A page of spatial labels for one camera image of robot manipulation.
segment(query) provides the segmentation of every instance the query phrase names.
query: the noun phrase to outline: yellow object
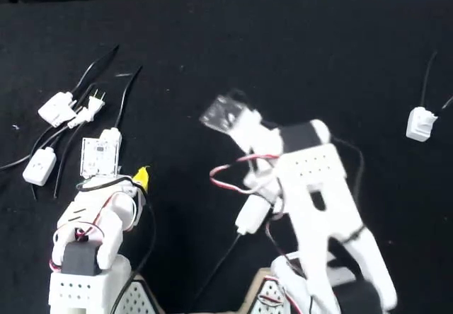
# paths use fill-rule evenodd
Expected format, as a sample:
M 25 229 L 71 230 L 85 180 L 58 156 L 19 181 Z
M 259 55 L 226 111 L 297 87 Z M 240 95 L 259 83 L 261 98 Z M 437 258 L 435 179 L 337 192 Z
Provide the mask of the yellow object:
M 139 171 L 137 171 L 137 174 L 132 178 L 134 182 L 138 182 L 139 184 L 142 185 L 143 189 L 145 189 L 148 192 L 148 182 L 149 182 L 149 175 L 148 175 L 148 168 L 149 166 L 146 165 L 144 167 L 141 167 Z

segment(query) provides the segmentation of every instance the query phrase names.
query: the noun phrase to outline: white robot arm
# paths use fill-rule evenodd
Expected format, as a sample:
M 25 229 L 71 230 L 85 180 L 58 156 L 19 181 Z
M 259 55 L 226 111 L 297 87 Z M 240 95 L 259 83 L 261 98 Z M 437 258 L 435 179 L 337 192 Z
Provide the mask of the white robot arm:
M 363 277 L 377 291 L 382 310 L 396 306 L 389 272 L 372 233 L 360 218 L 345 181 L 345 169 L 322 121 L 267 129 L 256 110 L 224 96 L 216 99 L 201 121 L 231 136 L 245 153 L 278 156 L 273 161 L 257 161 L 244 178 L 244 185 L 262 187 L 248 198 L 236 225 L 241 234 L 255 233 L 271 204 L 288 213 L 305 275 L 295 274 L 286 261 L 282 265 L 277 260 L 273 272 L 303 313 L 341 313 L 327 274 L 329 238 L 342 243 L 359 264 Z
M 131 273 L 129 260 L 118 254 L 122 232 L 138 224 L 146 203 L 138 185 L 146 190 L 147 183 L 143 168 L 133 178 L 96 176 L 78 185 L 54 234 L 51 314 L 109 314 Z

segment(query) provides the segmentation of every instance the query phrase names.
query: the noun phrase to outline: hole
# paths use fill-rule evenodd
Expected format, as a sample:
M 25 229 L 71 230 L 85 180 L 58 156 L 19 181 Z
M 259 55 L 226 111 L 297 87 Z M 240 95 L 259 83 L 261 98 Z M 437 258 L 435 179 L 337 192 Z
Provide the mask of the hole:
M 320 192 L 312 192 L 310 195 L 314 207 L 320 211 L 325 211 L 326 203 L 324 202 L 323 195 Z

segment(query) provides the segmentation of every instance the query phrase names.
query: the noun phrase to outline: table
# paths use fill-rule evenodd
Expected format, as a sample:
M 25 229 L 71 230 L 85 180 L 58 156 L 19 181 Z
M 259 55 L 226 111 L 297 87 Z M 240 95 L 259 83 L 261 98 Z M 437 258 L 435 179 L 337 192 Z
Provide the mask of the table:
M 0 16 L 2 163 L 29 152 L 46 128 L 37 109 L 72 88 L 108 48 L 121 45 L 99 79 L 108 82 L 108 107 L 83 136 L 113 125 L 125 84 L 115 75 L 144 65 L 122 123 L 120 163 L 125 173 L 151 166 L 158 239 L 143 275 L 167 312 L 187 309 L 235 236 L 245 197 L 211 185 L 208 172 L 241 153 L 198 122 L 231 88 L 245 91 L 267 120 L 319 118 L 357 144 L 367 164 L 361 213 L 396 285 L 395 313 L 453 306 L 453 110 L 437 121 L 429 142 L 404 136 L 434 49 L 428 108 L 452 94 L 453 0 L 113 0 L 6 5 Z M 57 200 L 55 176 L 35 203 L 20 168 L 1 173 L 5 313 L 46 313 L 51 237 L 75 195 L 79 143 Z M 339 150 L 353 180 L 358 158 Z M 142 221 L 125 235 L 122 251 L 133 266 L 150 225 Z M 287 221 L 274 232 L 286 251 L 295 248 Z M 243 238 L 197 309 L 237 309 L 257 269 L 276 257 L 263 231 Z

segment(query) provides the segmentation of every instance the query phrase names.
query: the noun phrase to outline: black wire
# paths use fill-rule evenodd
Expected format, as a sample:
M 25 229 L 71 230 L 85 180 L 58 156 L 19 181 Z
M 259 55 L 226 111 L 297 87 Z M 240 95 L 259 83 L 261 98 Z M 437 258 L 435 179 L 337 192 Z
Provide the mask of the black wire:
M 91 63 L 88 68 L 86 68 L 77 85 L 71 90 L 71 93 L 75 94 L 79 89 L 85 86 L 87 82 L 96 79 L 105 69 L 107 69 L 108 65 L 117 54 L 119 48 L 119 45 L 114 46 L 114 48 L 112 48 L 109 52 Z
M 95 185 L 94 187 L 87 187 L 87 188 L 84 188 L 84 184 L 87 181 L 83 181 L 83 182 L 81 182 L 81 183 L 76 185 L 76 189 L 79 192 L 92 192 L 94 190 L 104 189 L 104 188 L 107 188 L 107 187 L 111 187 L 113 185 L 117 185 L 118 183 L 120 183 L 122 181 L 130 181 L 131 183 L 134 183 L 132 178 L 130 178 L 129 176 L 122 176 L 121 178 L 117 178 L 116 180 L 113 180 L 113 181 L 110 181 L 110 182 L 107 182 L 107 183 L 103 183 L 102 185 Z
M 69 148 L 72 145 L 73 140 L 76 138 L 76 135 L 80 132 L 82 127 L 85 125 L 85 122 L 81 123 L 72 133 L 71 137 L 69 137 L 68 142 L 66 143 L 66 146 L 64 147 L 62 158 L 59 162 L 58 166 L 58 174 L 57 174 L 57 180 L 55 181 L 55 188 L 54 188 L 54 199 L 58 197 L 58 191 L 59 191 L 59 185 L 60 182 L 62 181 L 63 177 L 63 170 L 64 170 L 64 164 L 66 163 L 66 159 L 69 153 Z
M 47 144 L 49 144 L 55 137 L 59 136 L 62 132 L 66 131 L 68 129 L 67 126 L 61 128 L 58 132 L 56 132 L 55 134 L 53 134 L 51 137 L 49 137 L 47 140 L 45 140 L 40 146 L 39 146 L 39 149 L 43 148 L 44 146 L 46 146 Z M 28 160 L 30 158 L 30 154 L 28 154 L 27 156 L 24 156 L 20 159 L 18 159 L 17 161 L 14 161 L 14 162 L 11 162 L 11 163 L 8 163 L 6 165 L 3 165 L 0 167 L 0 171 L 3 171 L 3 170 L 7 170 L 9 168 L 12 168 L 12 167 L 15 167 L 23 162 L 25 162 L 26 160 Z
M 448 99 L 448 101 L 445 102 L 445 104 L 440 108 L 440 110 L 434 113 L 434 115 L 439 117 L 440 114 L 452 104 L 452 102 L 453 102 L 453 96 L 450 97 Z
M 211 281 L 214 279 L 215 275 L 219 271 L 220 267 L 223 265 L 227 257 L 230 255 L 230 253 L 233 251 L 234 247 L 236 247 L 236 244 L 239 241 L 239 238 L 241 237 L 241 234 L 238 234 L 236 238 L 234 239 L 233 243 L 230 245 L 226 253 L 221 257 L 221 259 L 218 261 L 218 263 L 215 265 L 214 269 L 211 271 L 211 274 L 206 278 L 206 281 L 204 284 L 201 286 L 201 288 L 198 290 L 196 293 L 192 305 L 190 305 L 190 309 L 188 313 L 191 313 L 193 311 L 193 308 L 197 304 L 197 302 L 200 300 L 201 295 L 206 291 L 207 287 L 210 285 Z
M 142 68 L 143 68 L 143 66 L 139 66 L 139 68 L 134 72 L 134 74 L 131 76 L 131 78 L 127 82 L 126 87 L 125 87 L 124 91 L 122 92 L 120 111 L 118 112 L 118 116 L 116 118 L 114 128 L 118 129 L 119 126 L 120 126 L 122 115 L 124 114 L 124 111 L 125 111 L 126 96 L 127 96 L 128 92 L 129 92 L 131 86 L 134 84 L 135 80 L 137 79 L 137 76 L 139 75 L 139 73 L 142 70 Z
M 362 186 L 362 178 L 365 172 L 365 157 L 363 156 L 363 152 L 354 144 L 345 141 L 344 139 L 340 139 L 332 135 L 332 140 L 337 141 L 338 143 L 347 146 L 348 148 L 354 150 L 359 155 L 359 168 L 355 174 L 354 185 L 352 186 L 352 198 L 354 199 L 355 205 L 359 208 L 359 198 L 360 198 L 360 188 Z
M 98 84 L 95 82 L 88 86 L 88 88 L 84 91 L 83 95 L 80 96 L 80 98 L 77 100 L 76 104 L 74 105 L 74 108 L 73 108 L 74 110 L 77 110 L 79 107 L 81 107 L 81 105 L 85 102 L 85 100 L 88 97 L 88 95 L 90 94 L 90 92 L 97 85 Z
M 310 298 L 310 309 L 309 314 L 311 314 L 311 309 L 313 308 L 313 296 Z
M 129 279 L 127 279 L 126 283 L 121 288 L 121 290 L 120 290 L 120 292 L 119 292 L 119 294 L 118 294 L 118 296 L 117 296 L 117 298 L 116 298 L 116 300 L 115 300 L 115 302 L 113 304 L 112 310 L 110 311 L 110 314 L 115 314 L 115 311 L 117 310 L 118 305 L 121 302 L 121 298 L 125 295 L 126 291 L 130 287 L 131 283 L 134 281 L 134 278 L 141 272 L 141 270 L 143 269 L 143 267 L 147 263 L 149 257 L 151 256 L 151 253 L 154 250 L 154 246 L 156 244 L 156 216 L 154 214 L 153 207 L 152 207 L 151 203 L 149 202 L 149 199 L 148 199 L 148 196 L 147 196 L 147 192 L 144 190 L 144 188 L 138 183 L 132 182 L 132 184 L 142 191 L 142 193 L 144 195 L 144 198 L 146 199 L 147 209 L 148 209 L 148 211 L 149 211 L 149 213 L 151 215 L 151 221 L 153 223 L 153 236 L 152 236 L 152 239 L 151 239 L 151 244 L 149 245 L 149 249 L 146 252 L 146 254 L 143 256 L 142 261 L 140 261 L 138 267 L 131 273 L 131 275 L 129 276 Z
M 425 77 L 423 78 L 423 85 L 422 85 L 422 95 L 421 95 L 421 98 L 420 98 L 420 106 L 421 107 L 425 107 L 425 103 L 426 103 L 426 89 L 428 87 L 428 77 L 430 76 L 431 66 L 432 66 L 432 63 L 434 62 L 434 59 L 436 58 L 436 56 L 437 56 L 437 50 L 435 50 L 431 54 L 430 61 L 428 62 L 428 65 L 426 66 Z

